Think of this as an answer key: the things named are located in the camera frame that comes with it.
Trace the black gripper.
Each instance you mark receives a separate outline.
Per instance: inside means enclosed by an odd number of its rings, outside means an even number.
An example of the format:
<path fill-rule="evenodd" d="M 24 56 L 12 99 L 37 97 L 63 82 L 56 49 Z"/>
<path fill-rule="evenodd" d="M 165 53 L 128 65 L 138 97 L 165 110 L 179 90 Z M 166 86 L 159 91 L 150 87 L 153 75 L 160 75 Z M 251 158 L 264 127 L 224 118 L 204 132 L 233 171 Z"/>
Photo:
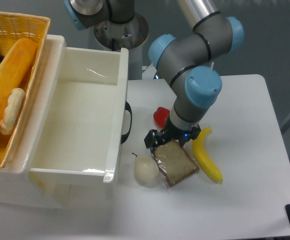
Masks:
<path fill-rule="evenodd" d="M 144 142 L 150 152 L 154 152 L 157 147 L 177 140 L 180 147 L 183 147 L 190 140 L 195 140 L 201 132 L 199 126 L 193 126 L 190 130 L 177 128 L 169 117 L 165 121 L 164 128 L 161 131 L 155 129 L 149 130 L 145 136 Z"/>

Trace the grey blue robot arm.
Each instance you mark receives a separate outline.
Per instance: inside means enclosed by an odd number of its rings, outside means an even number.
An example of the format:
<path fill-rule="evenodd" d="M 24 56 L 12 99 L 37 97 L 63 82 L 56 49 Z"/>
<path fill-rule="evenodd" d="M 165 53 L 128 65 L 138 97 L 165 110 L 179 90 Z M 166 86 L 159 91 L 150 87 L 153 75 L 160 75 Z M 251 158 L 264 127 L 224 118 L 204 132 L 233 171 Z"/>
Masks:
<path fill-rule="evenodd" d="M 148 37 L 148 23 L 135 11 L 132 0 L 67 0 L 64 4 L 76 28 L 92 27 L 96 40 L 108 50 L 135 50 Z M 144 139 L 152 152 L 173 140 L 183 146 L 201 134 L 199 122 L 222 89 L 220 76 L 207 63 L 244 41 L 241 22 L 222 16 L 214 1 L 180 0 L 178 5 L 192 34 L 181 40 L 164 34 L 148 50 L 151 63 L 176 94 L 163 129 L 150 130 Z"/>

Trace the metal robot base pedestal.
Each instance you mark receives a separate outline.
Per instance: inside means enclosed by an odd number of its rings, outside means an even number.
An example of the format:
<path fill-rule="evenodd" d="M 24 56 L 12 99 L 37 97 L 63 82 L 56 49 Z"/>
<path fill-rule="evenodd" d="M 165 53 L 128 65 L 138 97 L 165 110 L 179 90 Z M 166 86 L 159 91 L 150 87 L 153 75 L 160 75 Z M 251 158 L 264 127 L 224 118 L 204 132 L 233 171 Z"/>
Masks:
<path fill-rule="evenodd" d="M 118 52 L 122 48 L 128 49 L 129 80 L 142 79 L 143 46 L 148 35 L 148 23 L 138 13 L 127 23 L 118 24 L 106 20 L 94 26 L 95 39 L 104 50 Z"/>

